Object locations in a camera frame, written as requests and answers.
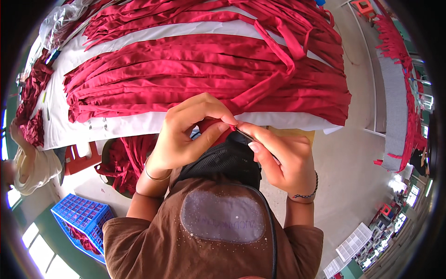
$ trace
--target fingernail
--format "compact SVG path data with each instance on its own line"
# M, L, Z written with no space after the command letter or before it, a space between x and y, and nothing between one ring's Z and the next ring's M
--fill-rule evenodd
M222 123L219 124L219 130L220 130L220 132L224 132L224 131L226 131L228 128L229 128L229 125L228 125L227 123L222 122Z
M260 150L256 142L250 142L248 143L248 146L254 153L257 153Z

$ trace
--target person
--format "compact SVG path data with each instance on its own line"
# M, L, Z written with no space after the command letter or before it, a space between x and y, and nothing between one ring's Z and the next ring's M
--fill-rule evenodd
M9 126L13 141L19 146L13 160L2 162L8 190L13 185L22 195L31 195L62 171L66 147L39 151L25 140L14 118Z
M221 122L192 140L202 119ZM232 132L213 146L229 125L258 142L237 142ZM284 228L259 192L257 162L288 193ZM113 279L314 278L323 243L317 180L306 137L236 121L208 93L191 97L168 110L127 216L103 225L107 270Z
M412 156L410 157L410 164L420 173L421 176L429 175L429 165L426 160L426 147L423 151L414 149Z

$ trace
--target red chair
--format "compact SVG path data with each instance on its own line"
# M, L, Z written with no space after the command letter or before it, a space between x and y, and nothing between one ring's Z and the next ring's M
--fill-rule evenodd
M65 175L72 175L76 172L91 167L102 160L102 156L98 154L96 143L90 142L91 157L79 157L78 148L76 145L67 147L65 153Z
M358 8L360 17L364 15L368 20L376 17L376 12L368 0L358 0L350 3Z
M384 204L383 207L381 207L380 212L385 215L385 216L389 216L389 213L392 209L390 208L390 206L388 206L387 204Z

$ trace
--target hand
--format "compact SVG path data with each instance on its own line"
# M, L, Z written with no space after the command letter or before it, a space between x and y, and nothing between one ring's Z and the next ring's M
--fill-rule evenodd
M296 194L307 196L314 192L316 174L309 139L304 136L278 137L250 123L241 123L237 127L261 143L251 142L249 147L255 153L254 160L262 165L266 178L273 186L287 192L290 198ZM306 203L313 198L293 200Z
M200 137L192 140L190 133L205 117L219 118ZM236 125L232 113L223 103L203 93L169 109L157 144L147 160L146 168L154 178L165 177L167 170L196 161L229 128Z
M19 127L17 126L17 118L14 118L9 125L9 134L11 135L11 138L16 142L17 139L20 137L23 137L21 131L19 130Z

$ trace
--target plastic bag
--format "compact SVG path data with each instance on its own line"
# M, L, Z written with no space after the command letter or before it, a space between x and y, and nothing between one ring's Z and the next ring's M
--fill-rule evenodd
M71 33L71 26L76 22L93 0L74 0L70 4L55 7L43 20L39 29L42 45L48 50L60 46Z

